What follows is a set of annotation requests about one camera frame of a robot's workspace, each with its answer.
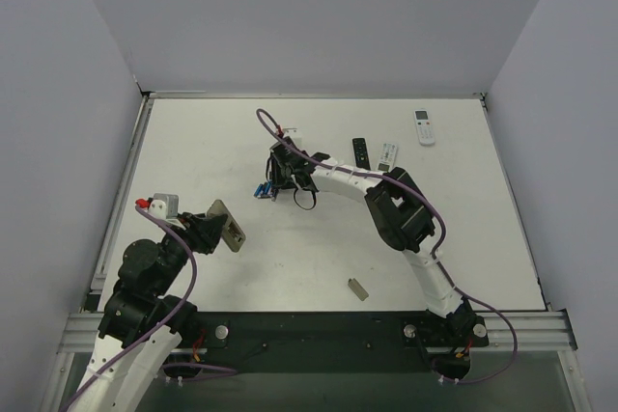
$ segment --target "remote control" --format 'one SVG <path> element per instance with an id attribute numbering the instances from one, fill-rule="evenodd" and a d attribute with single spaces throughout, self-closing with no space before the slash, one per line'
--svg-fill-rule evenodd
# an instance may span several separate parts
<path id="1" fill-rule="evenodd" d="M 371 170 L 371 166 L 369 165 L 369 154 L 367 153 L 367 144 L 365 143 L 365 139 L 351 139 L 351 146 L 354 149 L 356 167 Z"/>
<path id="2" fill-rule="evenodd" d="M 384 144 L 382 154 L 379 156 L 378 170 L 387 173 L 393 169 L 395 156 L 397 156 L 397 146 L 395 144 Z"/>
<path id="3" fill-rule="evenodd" d="M 435 143 L 434 128 L 427 110 L 420 109 L 414 111 L 414 125 L 416 125 L 416 133 L 418 134 L 418 142 L 421 145 L 433 145 Z"/>

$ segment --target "white table surface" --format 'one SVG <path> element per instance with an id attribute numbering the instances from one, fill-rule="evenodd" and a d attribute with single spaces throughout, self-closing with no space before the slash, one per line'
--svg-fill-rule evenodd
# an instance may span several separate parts
<path id="1" fill-rule="evenodd" d="M 212 255 L 196 255 L 199 275 L 190 301 L 200 311 L 425 309 L 411 268 L 381 241 L 365 205 L 322 193 L 308 212 L 289 192 L 276 203 L 253 198 L 273 144 L 255 117 L 260 106 L 284 127 L 297 127 L 311 154 L 354 164 L 351 138 L 365 137 L 375 169 L 381 144 L 397 144 L 396 164 L 446 221 L 443 260 L 457 284 L 502 310 L 545 308 L 478 100 L 227 98 L 154 102 L 100 309 L 128 244 L 162 238 L 132 207 L 155 192 L 180 195 L 179 210 L 193 213 L 222 199 L 247 235 L 237 254 L 221 241 Z M 430 113 L 432 147 L 418 144 L 417 108 Z M 187 265 L 169 293 L 182 296 L 189 277 Z M 369 292 L 364 302 L 348 288 L 351 277 Z"/>

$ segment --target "black remote control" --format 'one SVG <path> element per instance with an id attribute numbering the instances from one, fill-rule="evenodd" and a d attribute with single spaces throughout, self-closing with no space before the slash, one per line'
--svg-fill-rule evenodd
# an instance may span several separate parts
<path id="1" fill-rule="evenodd" d="M 367 144 L 365 139 L 351 139 L 351 146 L 354 149 L 354 158 L 356 158 L 356 167 L 371 170 L 369 165 L 369 154 L 367 153 Z"/>

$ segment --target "white remote control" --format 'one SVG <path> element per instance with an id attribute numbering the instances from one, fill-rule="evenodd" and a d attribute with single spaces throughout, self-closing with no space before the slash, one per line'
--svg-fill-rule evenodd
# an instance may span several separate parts
<path id="1" fill-rule="evenodd" d="M 416 125 L 416 133 L 421 145 L 433 145 L 435 143 L 434 128 L 429 121 L 427 110 L 414 111 L 414 125 Z"/>
<path id="2" fill-rule="evenodd" d="M 397 146 L 395 144 L 384 144 L 382 153 L 379 156 L 378 170 L 387 173 L 395 166 L 395 156 L 397 156 Z"/>

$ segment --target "white wall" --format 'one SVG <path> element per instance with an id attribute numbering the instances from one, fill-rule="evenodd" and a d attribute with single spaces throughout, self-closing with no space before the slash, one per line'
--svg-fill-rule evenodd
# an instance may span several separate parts
<path id="1" fill-rule="evenodd" d="M 0 0 L 0 410 L 36 410 L 140 95 L 92 0 Z"/>
<path id="2" fill-rule="evenodd" d="M 538 0 L 94 0 L 142 89 L 471 95 Z"/>
<path id="3" fill-rule="evenodd" d="M 489 107 L 547 297 L 595 410 L 616 410 L 618 0 L 540 0 Z"/>

